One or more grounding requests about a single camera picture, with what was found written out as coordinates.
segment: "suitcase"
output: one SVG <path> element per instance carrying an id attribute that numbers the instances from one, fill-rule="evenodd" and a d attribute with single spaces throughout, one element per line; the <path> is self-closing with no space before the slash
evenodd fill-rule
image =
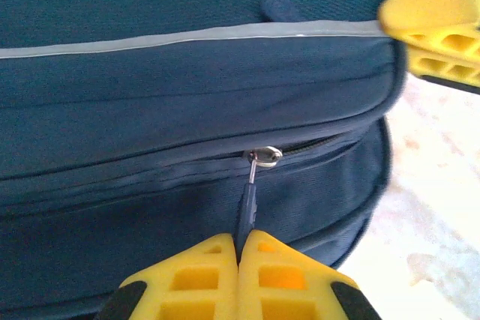
<path id="1" fill-rule="evenodd" d="M 403 46 L 383 0 L 5 0 L 0 314 L 94 313 L 129 274 L 256 227 L 337 267 L 389 181 Z"/>

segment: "zipper pull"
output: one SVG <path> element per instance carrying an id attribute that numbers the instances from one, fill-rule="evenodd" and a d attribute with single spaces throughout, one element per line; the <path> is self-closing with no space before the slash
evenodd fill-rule
<path id="1" fill-rule="evenodd" d="M 278 161 L 283 157 L 282 151 L 272 146 L 265 148 L 257 148 L 252 151 L 246 151 L 244 157 L 250 162 L 250 177 L 245 185 L 243 195 L 240 200 L 235 234 L 233 243 L 235 244 L 235 252 L 237 262 L 240 262 L 242 250 L 247 241 L 248 235 L 254 229 L 255 217 L 257 215 L 257 186 L 255 185 L 255 173 L 257 167 L 272 168 L 277 165 Z"/>

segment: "gray reflective strip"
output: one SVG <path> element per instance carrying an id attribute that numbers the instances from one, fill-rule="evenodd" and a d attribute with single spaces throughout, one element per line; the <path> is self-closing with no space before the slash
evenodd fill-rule
<path id="1" fill-rule="evenodd" d="M 377 21 L 336 22 L 264 22 L 186 31 L 175 34 L 146 35 L 121 40 L 95 41 L 91 43 L 58 44 L 31 48 L 0 49 L 0 59 L 31 58 L 35 56 L 89 54 L 118 52 L 129 49 L 149 48 L 196 40 L 234 40 L 256 37 L 385 37 Z"/>

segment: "navy blue bag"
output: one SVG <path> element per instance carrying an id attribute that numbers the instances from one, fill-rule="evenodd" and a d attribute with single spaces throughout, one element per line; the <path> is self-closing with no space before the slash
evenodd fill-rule
<path id="1" fill-rule="evenodd" d="M 333 267 L 389 180 L 405 73 L 382 0 L 4 0 L 0 317 L 96 311 L 128 275 L 256 227 Z"/>

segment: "white floor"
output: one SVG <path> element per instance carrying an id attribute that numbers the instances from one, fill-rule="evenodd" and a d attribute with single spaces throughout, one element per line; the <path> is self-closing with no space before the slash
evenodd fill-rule
<path id="1" fill-rule="evenodd" d="M 480 319 L 480 96 L 410 76 L 391 186 L 341 271 L 384 320 Z"/>

